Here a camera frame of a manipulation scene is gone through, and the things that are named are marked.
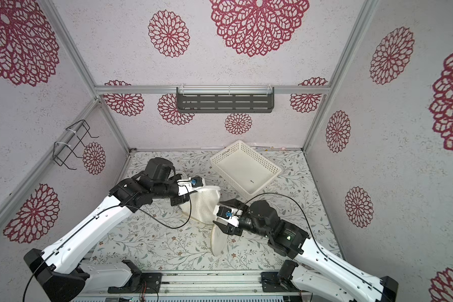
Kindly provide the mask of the white mesh bag blue trim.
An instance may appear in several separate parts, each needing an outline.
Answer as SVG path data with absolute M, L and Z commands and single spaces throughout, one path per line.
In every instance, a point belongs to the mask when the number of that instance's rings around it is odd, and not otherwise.
M 190 201 L 179 205 L 181 211 L 193 220 L 205 225 L 212 225 L 216 220 L 214 210 L 220 201 L 221 188 L 218 186 L 199 187 L 198 191 L 190 194 Z

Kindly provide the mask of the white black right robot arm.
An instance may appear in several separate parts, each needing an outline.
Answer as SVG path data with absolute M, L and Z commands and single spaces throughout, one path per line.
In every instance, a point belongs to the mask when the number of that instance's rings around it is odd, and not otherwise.
M 268 239 L 286 260 L 277 278 L 284 289 L 307 291 L 328 301 L 395 301 L 398 282 L 370 275 L 325 249 L 307 231 L 281 219 L 266 200 L 247 205 L 222 201 L 214 224 L 227 235 L 249 232 Z

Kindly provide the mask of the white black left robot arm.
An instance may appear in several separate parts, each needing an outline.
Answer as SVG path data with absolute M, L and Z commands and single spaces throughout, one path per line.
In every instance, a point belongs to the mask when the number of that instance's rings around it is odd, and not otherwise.
M 170 199 L 172 206 L 191 201 L 205 186 L 200 177 L 183 178 L 173 163 L 156 157 L 146 168 L 119 182 L 100 205 L 61 239 L 43 250 L 31 249 L 24 256 L 32 279 L 50 301 L 72 301 L 85 289 L 118 288 L 129 293 L 141 290 L 142 272 L 130 260 L 96 269 L 82 264 L 84 256 L 123 220 L 152 204 Z

